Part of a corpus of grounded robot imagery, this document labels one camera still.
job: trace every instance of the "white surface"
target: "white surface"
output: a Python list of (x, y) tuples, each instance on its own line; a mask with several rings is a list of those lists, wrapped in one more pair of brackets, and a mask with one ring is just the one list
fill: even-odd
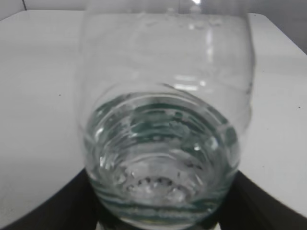
[(0, 22), (0, 228), (83, 168), (72, 104), (81, 16), (23, 11)]
[[(81, 17), (24, 11), (0, 22), (0, 226), (82, 168), (71, 95)], [(307, 56), (264, 16), (250, 18), (258, 66), (241, 170), (307, 217)]]
[(0, 20), (23, 10), (22, 0), (0, 0)]
[(84, 10), (89, 0), (25, 0), (28, 10)]

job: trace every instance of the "clear water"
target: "clear water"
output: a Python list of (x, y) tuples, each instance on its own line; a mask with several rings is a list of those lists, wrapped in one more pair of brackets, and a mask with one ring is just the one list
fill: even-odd
[(183, 229), (210, 216), (237, 171), (235, 130), (189, 94), (132, 93), (98, 107), (84, 135), (101, 203), (142, 229)]

